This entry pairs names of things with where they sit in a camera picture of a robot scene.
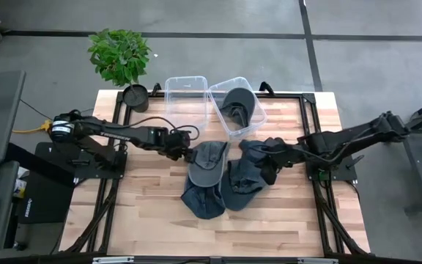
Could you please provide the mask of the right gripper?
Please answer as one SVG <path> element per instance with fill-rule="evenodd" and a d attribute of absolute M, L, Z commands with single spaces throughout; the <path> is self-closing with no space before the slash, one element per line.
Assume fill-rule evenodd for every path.
<path fill-rule="evenodd" d="M 282 139 L 273 139 L 269 142 L 270 158 L 272 161 L 264 162 L 261 176 L 269 186 L 275 184 L 278 176 L 278 167 L 292 167 L 293 164 L 303 162 L 303 148 L 298 144 L 287 144 Z"/>

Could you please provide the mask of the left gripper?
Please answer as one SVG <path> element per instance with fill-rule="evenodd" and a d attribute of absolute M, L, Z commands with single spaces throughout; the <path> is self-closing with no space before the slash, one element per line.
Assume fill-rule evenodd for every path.
<path fill-rule="evenodd" d="M 196 151 L 190 148 L 190 131 L 173 130 L 166 137 L 165 154 L 173 161 L 184 158 L 187 163 L 193 164 Z"/>

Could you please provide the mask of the grey baseball cap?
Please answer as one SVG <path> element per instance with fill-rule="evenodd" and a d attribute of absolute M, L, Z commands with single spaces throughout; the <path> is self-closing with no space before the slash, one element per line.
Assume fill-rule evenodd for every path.
<path fill-rule="evenodd" d="M 198 187 L 212 187 L 221 181 L 229 143 L 207 141 L 193 148 L 196 153 L 193 163 L 188 164 L 188 178 Z"/>

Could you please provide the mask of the navy blue cap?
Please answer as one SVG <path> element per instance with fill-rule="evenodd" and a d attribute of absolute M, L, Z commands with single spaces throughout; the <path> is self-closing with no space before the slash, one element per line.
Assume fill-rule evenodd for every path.
<path fill-rule="evenodd" d="M 271 150 L 266 142 L 257 140 L 242 140 L 239 143 L 242 155 L 237 162 L 237 168 L 241 171 L 268 171 L 278 174 L 281 168 L 273 160 L 277 150 Z"/>

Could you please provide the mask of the dark blue denim cap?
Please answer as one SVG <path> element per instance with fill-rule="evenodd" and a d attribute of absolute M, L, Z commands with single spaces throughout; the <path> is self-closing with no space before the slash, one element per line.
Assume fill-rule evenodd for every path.
<path fill-rule="evenodd" d="M 195 185 L 189 177 L 186 177 L 184 191 L 180 198 L 192 213 L 200 219 L 219 217 L 226 209 L 220 183 L 212 187 L 201 187 Z"/>

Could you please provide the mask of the clear plastic bin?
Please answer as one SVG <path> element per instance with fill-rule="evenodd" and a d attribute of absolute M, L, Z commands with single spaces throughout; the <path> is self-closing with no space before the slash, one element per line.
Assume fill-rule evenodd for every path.
<path fill-rule="evenodd" d="M 203 129 L 208 122 L 207 79 L 180 76 L 165 82 L 166 119 L 175 126 L 194 125 Z"/>
<path fill-rule="evenodd" d="M 256 99 L 256 105 L 253 116 L 251 118 L 251 124 L 247 128 L 242 128 L 237 123 L 231 121 L 229 117 L 222 115 L 219 110 L 219 107 L 221 106 L 226 93 L 229 90 L 237 87 L 249 89 L 252 91 Z M 254 134 L 258 129 L 260 129 L 267 121 L 267 114 L 246 78 L 235 77 L 218 84 L 213 84 L 207 89 L 207 95 L 215 109 L 215 113 L 222 125 L 223 132 L 227 139 L 234 141 L 247 138 Z"/>

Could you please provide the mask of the black cap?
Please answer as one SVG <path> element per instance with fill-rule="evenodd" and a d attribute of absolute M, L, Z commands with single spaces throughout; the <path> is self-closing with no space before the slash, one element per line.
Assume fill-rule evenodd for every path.
<path fill-rule="evenodd" d="M 231 121 L 242 128 L 247 128 L 251 124 L 255 105 L 256 99 L 252 91 L 237 87 L 226 93 L 219 110 L 222 115 L 226 115 Z"/>

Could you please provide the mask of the potted green plant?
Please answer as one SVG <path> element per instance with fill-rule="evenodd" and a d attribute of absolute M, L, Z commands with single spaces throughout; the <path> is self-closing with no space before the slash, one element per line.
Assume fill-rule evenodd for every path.
<path fill-rule="evenodd" d="M 139 79 L 147 74 L 152 50 L 141 33 L 104 29 L 89 35 L 89 61 L 104 81 L 123 88 L 123 102 L 136 112 L 149 108 L 147 88 Z"/>

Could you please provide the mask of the black box with white print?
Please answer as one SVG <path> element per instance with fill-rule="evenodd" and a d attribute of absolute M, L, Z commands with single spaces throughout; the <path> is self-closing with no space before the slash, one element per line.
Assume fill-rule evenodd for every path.
<path fill-rule="evenodd" d="M 65 186 L 35 172 L 24 178 L 24 197 L 18 207 L 20 224 L 64 222 L 72 199 L 73 187 Z"/>

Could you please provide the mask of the white yellow package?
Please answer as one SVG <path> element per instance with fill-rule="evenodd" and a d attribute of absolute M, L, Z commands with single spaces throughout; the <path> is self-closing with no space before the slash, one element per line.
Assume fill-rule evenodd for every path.
<path fill-rule="evenodd" d="M 27 182 L 23 179 L 25 176 L 29 175 L 28 169 L 20 167 L 18 169 L 18 176 L 15 181 L 14 189 L 12 195 L 16 198 L 23 199 L 26 192 Z"/>

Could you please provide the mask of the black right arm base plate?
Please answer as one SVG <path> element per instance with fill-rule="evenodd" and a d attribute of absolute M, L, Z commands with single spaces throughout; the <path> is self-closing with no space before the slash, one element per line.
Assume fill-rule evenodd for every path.
<path fill-rule="evenodd" d="M 306 163 L 307 178 L 311 181 L 356 181 L 358 176 L 355 171 L 355 165 L 363 158 L 364 155 L 359 155 L 356 158 L 348 156 L 340 164 L 327 169 L 321 169 L 314 162 L 309 161 Z"/>

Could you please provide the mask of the silver metal bracket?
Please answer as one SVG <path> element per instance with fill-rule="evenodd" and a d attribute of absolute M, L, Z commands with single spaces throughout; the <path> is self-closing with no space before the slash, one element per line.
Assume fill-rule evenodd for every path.
<path fill-rule="evenodd" d="M 92 264 L 132 264 L 134 262 L 134 256 L 95 257 L 92 260 Z"/>
<path fill-rule="evenodd" d="M 297 259 L 297 264 L 339 264 L 337 259 L 301 257 Z"/>

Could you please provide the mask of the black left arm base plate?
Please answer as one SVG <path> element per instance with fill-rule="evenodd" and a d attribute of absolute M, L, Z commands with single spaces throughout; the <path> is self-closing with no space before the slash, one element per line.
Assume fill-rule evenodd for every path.
<path fill-rule="evenodd" d="M 35 154 L 78 179 L 121 179 L 125 174 L 127 153 L 107 146 L 107 156 L 89 153 L 74 144 L 41 142 Z"/>

